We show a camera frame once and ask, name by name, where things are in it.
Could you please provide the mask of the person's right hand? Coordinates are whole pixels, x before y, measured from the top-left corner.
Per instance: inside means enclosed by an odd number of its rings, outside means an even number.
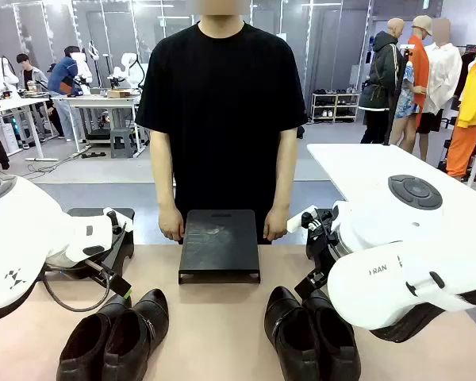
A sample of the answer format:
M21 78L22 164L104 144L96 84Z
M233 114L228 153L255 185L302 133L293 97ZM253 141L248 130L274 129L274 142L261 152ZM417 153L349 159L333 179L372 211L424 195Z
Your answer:
M175 206L159 208L159 228L170 241L180 242L184 237L184 220Z

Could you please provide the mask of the person's left hand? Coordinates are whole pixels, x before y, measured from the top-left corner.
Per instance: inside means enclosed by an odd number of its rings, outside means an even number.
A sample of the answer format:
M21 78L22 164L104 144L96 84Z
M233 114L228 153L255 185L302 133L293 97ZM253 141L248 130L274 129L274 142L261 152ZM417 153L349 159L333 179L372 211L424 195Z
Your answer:
M268 241L275 241L287 233L289 210L286 207L273 207L267 214L263 237Z

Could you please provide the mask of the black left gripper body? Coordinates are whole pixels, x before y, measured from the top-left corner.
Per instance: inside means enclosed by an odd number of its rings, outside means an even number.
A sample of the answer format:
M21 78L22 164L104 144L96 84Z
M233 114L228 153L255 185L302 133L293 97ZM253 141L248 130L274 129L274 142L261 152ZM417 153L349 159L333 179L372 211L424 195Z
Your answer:
M90 270L90 278L101 286L110 286L116 273L103 264L97 264L92 260L84 260L84 265Z

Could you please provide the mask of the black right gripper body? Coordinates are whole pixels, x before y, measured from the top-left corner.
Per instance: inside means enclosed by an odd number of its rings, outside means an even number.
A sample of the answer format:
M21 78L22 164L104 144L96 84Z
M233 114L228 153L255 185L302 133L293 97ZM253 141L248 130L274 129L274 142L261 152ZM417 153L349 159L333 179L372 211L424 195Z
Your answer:
M332 232L333 212L330 209L318 209L310 212L305 252L314 262L314 271L324 273L327 279L333 265L339 259L336 251L338 239Z

